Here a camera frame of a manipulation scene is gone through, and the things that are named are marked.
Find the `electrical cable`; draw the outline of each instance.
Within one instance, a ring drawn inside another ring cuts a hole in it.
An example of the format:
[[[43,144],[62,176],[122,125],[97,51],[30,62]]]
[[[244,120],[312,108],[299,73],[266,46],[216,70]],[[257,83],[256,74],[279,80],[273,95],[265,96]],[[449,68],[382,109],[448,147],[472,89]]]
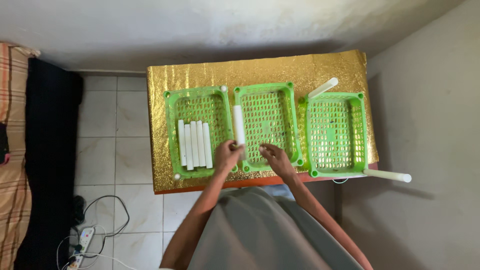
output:
[[[105,230],[105,228],[104,228],[102,225],[97,224],[97,225],[94,225],[92,228],[95,228],[95,227],[100,227],[100,228],[102,228],[102,229],[103,229],[103,232],[105,233],[105,235],[107,235],[107,230]],[[99,256],[94,256],[94,257],[95,257],[95,260],[94,260],[89,266],[80,267],[79,270],[80,270],[80,269],[88,269],[88,268],[92,267],[92,265],[94,265],[94,264],[96,263],[96,261],[98,260],[98,258],[100,258]]]
[[[95,203],[96,201],[98,201],[98,200],[100,200],[100,199],[102,199],[102,198],[106,198],[106,197],[114,197],[114,198],[117,198],[117,199],[120,201],[120,203],[121,203],[122,206],[123,206],[123,209],[125,209],[125,213],[127,213],[127,222],[125,222],[125,224],[124,224],[116,233],[114,233],[114,234],[109,234],[109,235],[106,235],[106,234],[105,234],[105,236],[103,237],[103,241],[102,241],[102,248],[100,249],[100,252],[99,252],[99,253],[102,253],[103,248],[105,247],[106,238],[107,238],[107,237],[116,236],[117,234],[119,234],[119,233],[127,226],[128,222],[130,221],[130,215],[128,214],[127,207],[125,206],[125,203],[123,203],[123,201],[122,201],[122,199],[120,199],[120,197],[115,196],[115,195],[105,195],[105,196],[99,197],[99,198],[97,198],[96,200],[94,200],[93,202],[91,202],[91,203],[87,206],[87,208],[85,208],[84,216],[85,216],[85,214],[87,213],[88,208],[89,208],[93,203]],[[84,255],[84,258],[94,258],[94,257],[95,257],[95,256],[85,256],[85,255]]]
[[[63,238],[63,239],[60,241],[60,244],[59,244],[59,246],[57,247],[57,269],[58,269],[58,270],[60,270],[60,265],[59,265],[59,249],[60,249],[60,245],[61,245],[61,243],[63,243],[63,241],[65,241],[65,239],[68,239],[68,238],[70,238],[70,237],[75,237],[75,238],[77,239],[77,243],[78,243],[78,238],[77,238],[76,236],[74,236],[74,235],[69,235],[69,236]]]
[[[343,184],[343,183],[345,183],[348,179],[349,179],[349,178],[345,179],[345,181],[343,181],[343,182],[337,182],[337,181],[335,181],[335,179],[332,179],[332,181],[333,181],[334,183],[336,183],[336,184]]]
[[[76,256],[76,255],[82,255],[82,256],[84,256],[85,258],[86,258],[85,255],[95,255],[95,256],[101,256],[101,257],[105,257],[105,258],[109,258],[109,259],[114,259],[114,260],[116,260],[117,262],[119,262],[120,264],[122,264],[123,266],[125,266],[125,267],[128,268],[128,269],[137,270],[137,269],[135,269],[135,268],[132,268],[132,267],[124,264],[124,263],[121,262],[120,260],[115,259],[114,257],[110,257],[110,256],[103,255],[103,254],[96,254],[96,253],[79,253],[79,254],[75,254],[75,255],[70,256],[70,258],[73,257],[73,256]]]
[[[111,258],[111,257],[108,257],[108,256],[105,256],[105,255],[102,255],[102,254],[101,254],[101,253],[103,252],[104,247],[105,247],[105,243],[106,243],[106,241],[107,241],[107,237],[113,237],[113,236],[116,236],[117,234],[119,234],[123,229],[125,229],[125,227],[127,226],[128,222],[130,221],[130,215],[128,214],[127,207],[125,206],[125,203],[122,201],[122,199],[121,199],[120,197],[118,197],[118,196],[115,196],[115,195],[105,195],[105,196],[101,196],[101,197],[95,199],[93,202],[91,202],[91,203],[85,208],[85,211],[83,211],[83,212],[78,211],[78,210],[74,210],[75,213],[74,213],[73,218],[74,218],[74,220],[76,221],[76,223],[77,223],[77,224],[81,224],[82,222],[84,222],[86,212],[87,212],[87,210],[90,208],[90,206],[91,206],[92,204],[94,204],[95,202],[97,202],[98,200],[100,200],[100,199],[102,199],[102,198],[106,198],[106,197],[114,197],[114,198],[117,198],[117,199],[120,201],[120,203],[121,203],[122,206],[123,206],[123,209],[125,209],[125,213],[127,214],[127,222],[125,222],[125,224],[123,224],[116,233],[112,233],[112,234],[109,234],[109,235],[107,235],[107,230],[106,230],[103,226],[98,225],[98,224],[97,224],[97,225],[94,225],[93,228],[95,228],[95,227],[98,226],[98,227],[101,227],[101,228],[103,229],[103,231],[105,232],[105,236],[103,237],[103,240],[102,240],[102,247],[101,247],[99,253],[77,253],[77,254],[74,254],[74,255],[70,256],[69,258],[72,258],[72,257],[77,256],[77,255],[81,255],[81,256],[83,256],[84,258],[95,258],[95,257],[96,257],[95,261],[94,261],[92,264],[90,264],[90,265],[87,266],[87,267],[82,267],[82,268],[79,268],[79,269],[87,269],[87,268],[90,268],[92,265],[95,264],[96,260],[98,259],[98,256]],[[83,204],[82,204],[82,203],[76,203],[76,206],[83,208]],[[74,230],[77,232],[77,236],[78,236],[78,237],[76,237],[76,236],[74,236],[74,235],[67,236],[67,237],[65,237],[65,238],[60,242],[59,246],[57,247],[57,269],[58,269],[58,270],[64,270],[64,268],[67,267],[67,266],[70,264],[69,262],[67,262],[67,264],[65,264],[65,265],[60,269],[59,262],[58,262],[58,251],[59,251],[59,248],[60,248],[61,243],[63,243],[63,241],[65,241],[65,239],[70,238],[70,237],[75,237],[75,238],[77,239],[77,242],[79,243],[80,232],[79,232],[79,230],[78,230],[78,228],[77,228],[76,226],[72,226],[72,229],[74,229]],[[134,268],[128,267],[127,265],[125,265],[124,263],[122,263],[121,261],[119,261],[119,260],[117,260],[117,259],[115,259],[115,258],[111,258],[111,259],[114,259],[114,260],[118,261],[119,263],[121,263],[122,265],[124,265],[124,266],[127,267],[127,268],[134,269]]]

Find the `gold glitter table cover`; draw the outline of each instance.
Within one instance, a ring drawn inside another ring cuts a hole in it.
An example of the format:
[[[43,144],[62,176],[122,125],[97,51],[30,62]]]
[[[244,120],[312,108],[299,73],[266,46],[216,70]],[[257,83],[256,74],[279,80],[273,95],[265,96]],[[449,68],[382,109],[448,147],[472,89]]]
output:
[[[295,106],[298,99],[315,90],[332,77],[338,78],[338,85],[332,92],[363,92],[368,133],[368,161],[378,161],[373,136],[372,112],[366,78],[366,57],[358,50],[340,53],[310,54],[291,57],[240,60],[202,64],[151,66],[147,69],[148,114],[154,191],[206,185],[210,177],[174,180],[168,147],[167,118],[162,93],[200,86],[228,86],[230,105],[234,104],[233,88],[265,83],[292,81]],[[298,115],[297,123],[302,144],[303,159],[306,160],[305,138],[302,135],[305,116]],[[297,167],[298,172],[306,170]],[[275,176],[273,171],[244,173],[238,170],[230,173],[226,181]]]

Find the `white wall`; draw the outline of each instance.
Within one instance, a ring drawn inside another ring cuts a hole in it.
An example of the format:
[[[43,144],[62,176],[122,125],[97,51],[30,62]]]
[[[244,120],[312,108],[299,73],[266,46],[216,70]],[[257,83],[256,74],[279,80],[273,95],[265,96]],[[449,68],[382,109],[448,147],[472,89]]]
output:
[[[341,49],[374,55],[461,1],[2,0],[0,40],[74,70]]]
[[[344,227],[375,269],[480,268],[480,0],[368,63],[380,169],[349,180]]]

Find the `white plastic tube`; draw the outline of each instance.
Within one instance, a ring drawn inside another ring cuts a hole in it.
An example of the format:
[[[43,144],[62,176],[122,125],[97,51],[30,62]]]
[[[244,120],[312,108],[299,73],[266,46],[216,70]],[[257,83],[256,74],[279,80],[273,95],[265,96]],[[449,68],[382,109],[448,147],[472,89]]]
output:
[[[192,154],[192,135],[190,125],[185,125],[185,152],[187,153],[187,170],[193,170],[193,154]]]
[[[310,92],[308,94],[308,98],[314,98],[314,97],[318,96],[319,94],[321,94],[321,93],[329,90],[330,88],[336,86],[337,84],[338,84],[338,79],[333,77],[330,80],[328,80],[326,83],[319,86],[314,91]]]
[[[197,138],[197,122],[190,122],[190,135],[192,137],[192,154],[193,154],[193,166],[198,167],[198,138]]]
[[[185,125],[183,120],[179,120],[179,147],[180,147],[180,165],[187,166],[187,152],[185,150]]]
[[[212,162],[212,145],[210,143],[210,128],[208,127],[208,123],[204,123],[204,147],[205,147],[205,163],[207,169],[213,167]]]
[[[233,125],[235,127],[235,138],[237,146],[245,144],[245,130],[243,129],[243,113],[240,105],[233,105]],[[240,160],[245,160],[245,152],[240,154]]]
[[[410,181],[412,181],[412,176],[406,173],[385,172],[385,171],[364,169],[363,174],[366,174],[368,176],[375,176],[380,178],[402,181],[406,183],[410,183]]]
[[[204,146],[204,128],[202,121],[197,121],[197,139],[198,139],[198,164],[199,167],[205,167],[205,146]]]

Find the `green plastic basket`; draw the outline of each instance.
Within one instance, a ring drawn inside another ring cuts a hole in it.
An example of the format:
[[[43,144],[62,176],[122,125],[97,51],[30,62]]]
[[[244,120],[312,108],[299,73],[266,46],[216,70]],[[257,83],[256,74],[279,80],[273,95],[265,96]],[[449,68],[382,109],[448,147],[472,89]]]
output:
[[[262,143],[284,149],[293,166],[302,165],[293,83],[237,86],[234,94],[245,124],[246,160],[241,162],[242,170],[271,170],[258,150]]]
[[[367,127],[362,93],[322,93],[299,100],[305,111],[308,160],[311,177],[354,176],[368,168]]]
[[[212,158],[217,146],[227,139],[233,139],[228,91],[222,92],[220,86],[206,86],[163,92],[165,98],[165,114],[167,116],[168,145],[172,160],[172,177],[179,173],[181,179],[205,177],[213,174],[214,169],[196,167],[188,171],[180,163],[178,143],[178,120],[185,124],[192,121],[208,123]]]

